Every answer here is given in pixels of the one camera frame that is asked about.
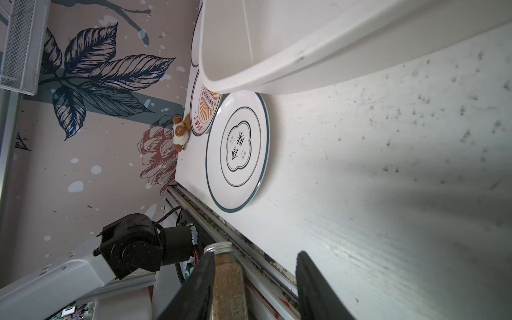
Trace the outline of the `orange sunburst plate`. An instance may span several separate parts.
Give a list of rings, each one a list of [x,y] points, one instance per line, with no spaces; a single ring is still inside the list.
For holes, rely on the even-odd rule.
[[[197,71],[189,105],[191,130],[195,136],[200,136],[208,131],[222,99],[221,93],[206,88],[201,72]]]

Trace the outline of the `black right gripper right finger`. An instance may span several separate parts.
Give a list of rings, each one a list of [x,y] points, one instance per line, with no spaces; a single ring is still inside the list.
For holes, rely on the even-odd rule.
[[[297,256],[295,275],[302,320],[355,319],[305,251]]]

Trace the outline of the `white black-line plate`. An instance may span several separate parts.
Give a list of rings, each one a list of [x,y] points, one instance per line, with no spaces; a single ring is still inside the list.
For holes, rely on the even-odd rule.
[[[234,213],[251,202],[263,181],[269,148],[269,115],[261,94],[228,94],[212,121],[205,153],[207,187],[218,208]]]

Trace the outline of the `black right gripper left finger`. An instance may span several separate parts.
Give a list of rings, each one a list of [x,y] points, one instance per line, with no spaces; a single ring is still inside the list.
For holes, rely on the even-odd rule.
[[[214,284],[215,255],[209,252],[157,319],[210,319]]]

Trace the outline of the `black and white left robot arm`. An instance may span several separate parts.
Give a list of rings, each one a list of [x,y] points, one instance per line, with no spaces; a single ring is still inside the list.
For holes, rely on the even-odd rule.
[[[193,252],[190,227],[162,227],[142,213],[129,214],[66,257],[1,288],[1,318],[46,319],[138,269],[156,272]]]

